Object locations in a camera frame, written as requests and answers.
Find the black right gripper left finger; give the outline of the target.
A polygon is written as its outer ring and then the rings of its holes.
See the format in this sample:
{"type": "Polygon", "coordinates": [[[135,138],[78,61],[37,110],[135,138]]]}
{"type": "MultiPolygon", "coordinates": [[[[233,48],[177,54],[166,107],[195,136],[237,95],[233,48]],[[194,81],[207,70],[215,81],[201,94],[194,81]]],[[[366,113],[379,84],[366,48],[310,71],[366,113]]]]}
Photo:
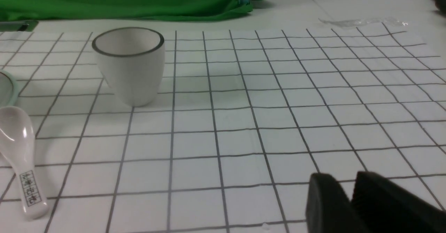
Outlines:
{"type": "Polygon", "coordinates": [[[305,215],[309,233],[369,233],[344,189],[329,174],[311,174],[305,215]]]}

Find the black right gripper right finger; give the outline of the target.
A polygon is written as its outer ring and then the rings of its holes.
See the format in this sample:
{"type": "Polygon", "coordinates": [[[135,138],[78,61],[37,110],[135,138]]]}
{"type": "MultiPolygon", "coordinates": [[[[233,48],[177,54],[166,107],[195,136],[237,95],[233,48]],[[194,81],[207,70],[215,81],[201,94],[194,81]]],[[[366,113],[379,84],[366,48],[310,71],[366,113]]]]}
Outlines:
{"type": "Polygon", "coordinates": [[[444,233],[445,212],[375,172],[357,173],[351,205],[373,233],[444,233]]]}

